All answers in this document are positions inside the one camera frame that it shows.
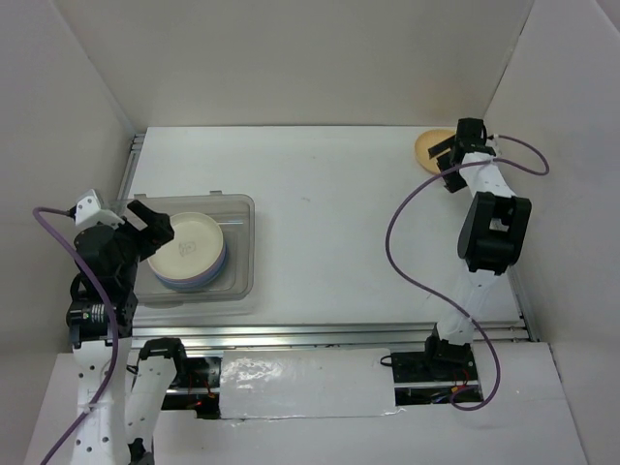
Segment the cream plastic plate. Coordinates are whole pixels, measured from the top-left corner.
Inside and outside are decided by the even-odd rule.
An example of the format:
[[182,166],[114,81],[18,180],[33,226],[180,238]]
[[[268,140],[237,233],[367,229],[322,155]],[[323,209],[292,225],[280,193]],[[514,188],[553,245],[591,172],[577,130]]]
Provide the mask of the cream plastic plate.
[[199,212],[177,213],[170,217],[174,232],[147,262],[158,276],[186,281],[215,268],[225,255],[226,242],[219,224]]

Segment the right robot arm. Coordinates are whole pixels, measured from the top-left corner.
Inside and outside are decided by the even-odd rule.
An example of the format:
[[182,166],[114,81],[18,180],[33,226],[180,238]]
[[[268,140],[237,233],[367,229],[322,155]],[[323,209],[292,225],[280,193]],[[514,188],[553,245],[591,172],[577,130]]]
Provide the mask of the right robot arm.
[[531,202],[518,196],[493,163],[496,151],[487,144],[481,119],[461,118],[455,135],[429,149],[440,171],[461,165],[444,176],[451,193],[467,188],[472,202],[457,239],[457,255],[464,263],[458,275],[456,307],[435,324],[425,341],[421,366],[424,373],[441,380],[467,364],[475,325],[497,279],[514,265],[521,253]]

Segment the pink plastic plate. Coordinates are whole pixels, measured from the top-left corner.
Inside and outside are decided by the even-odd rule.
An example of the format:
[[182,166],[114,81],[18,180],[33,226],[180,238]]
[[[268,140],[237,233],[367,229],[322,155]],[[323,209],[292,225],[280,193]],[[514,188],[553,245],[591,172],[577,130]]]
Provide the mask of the pink plastic plate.
[[226,265],[227,257],[223,256],[218,262],[214,263],[206,271],[199,273],[198,275],[189,277],[189,278],[169,278],[164,277],[158,273],[155,273],[157,279],[164,283],[172,283],[173,285],[183,286],[183,287],[192,287],[198,286],[212,281],[217,278],[219,274],[222,272]]

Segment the blue plastic plate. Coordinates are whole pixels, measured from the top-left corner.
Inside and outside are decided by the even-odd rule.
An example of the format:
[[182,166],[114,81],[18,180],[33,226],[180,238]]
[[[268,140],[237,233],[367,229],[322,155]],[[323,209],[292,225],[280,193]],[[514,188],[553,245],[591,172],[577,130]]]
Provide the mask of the blue plastic plate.
[[206,290],[207,288],[209,288],[218,278],[219,276],[215,279],[213,279],[212,281],[202,284],[202,285],[198,285],[198,286],[192,286],[192,287],[183,287],[183,286],[177,286],[177,285],[173,285],[172,283],[164,283],[162,281],[160,281],[164,286],[166,286],[169,289],[172,289],[174,291],[178,291],[178,292],[201,292]]

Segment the orange plastic plate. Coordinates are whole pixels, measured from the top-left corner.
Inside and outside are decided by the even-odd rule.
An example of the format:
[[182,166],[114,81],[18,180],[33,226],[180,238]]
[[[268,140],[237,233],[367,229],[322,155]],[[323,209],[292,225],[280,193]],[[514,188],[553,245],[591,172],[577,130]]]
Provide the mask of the orange plastic plate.
[[416,161],[431,174],[438,174],[438,160],[454,146],[455,131],[432,129],[422,133],[415,142]]

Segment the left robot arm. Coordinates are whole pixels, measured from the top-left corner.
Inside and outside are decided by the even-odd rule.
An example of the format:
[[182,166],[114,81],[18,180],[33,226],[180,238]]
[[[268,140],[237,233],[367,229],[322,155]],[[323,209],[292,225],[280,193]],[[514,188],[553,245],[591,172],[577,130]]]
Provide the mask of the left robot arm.
[[178,338],[147,341],[135,367],[128,366],[134,288],[140,263],[171,242],[171,219],[140,201],[128,209],[145,226],[138,229],[91,191],[70,214],[79,233],[71,251],[79,273],[67,312],[78,372],[78,424],[74,464],[152,464],[154,429],[169,387],[190,378],[191,362]]

